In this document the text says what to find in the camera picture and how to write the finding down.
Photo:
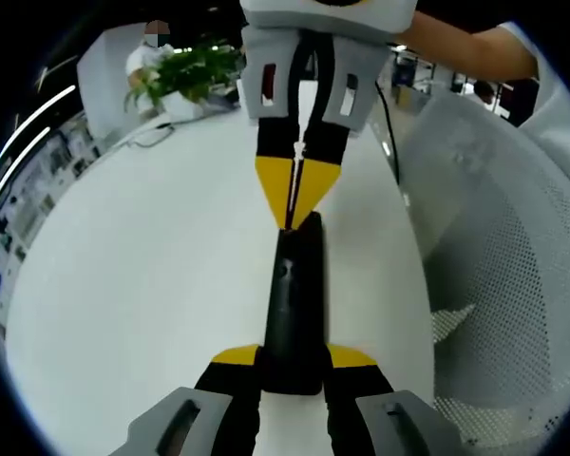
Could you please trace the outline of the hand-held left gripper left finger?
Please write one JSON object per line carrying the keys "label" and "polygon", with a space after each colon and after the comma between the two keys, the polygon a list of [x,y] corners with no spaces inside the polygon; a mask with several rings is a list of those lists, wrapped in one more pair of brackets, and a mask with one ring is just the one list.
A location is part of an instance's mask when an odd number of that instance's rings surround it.
{"label": "hand-held left gripper left finger", "polygon": [[192,388],[179,387],[128,426],[114,455],[251,455],[259,431],[259,346],[214,356]]}

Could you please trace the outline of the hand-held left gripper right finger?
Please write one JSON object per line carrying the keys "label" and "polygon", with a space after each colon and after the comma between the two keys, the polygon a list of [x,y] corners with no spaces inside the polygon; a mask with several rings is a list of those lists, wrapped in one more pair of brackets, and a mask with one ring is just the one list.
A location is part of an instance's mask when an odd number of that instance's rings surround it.
{"label": "hand-held left gripper right finger", "polygon": [[328,346],[327,431],[335,455],[462,455],[460,432],[409,390],[395,390],[377,362]]}

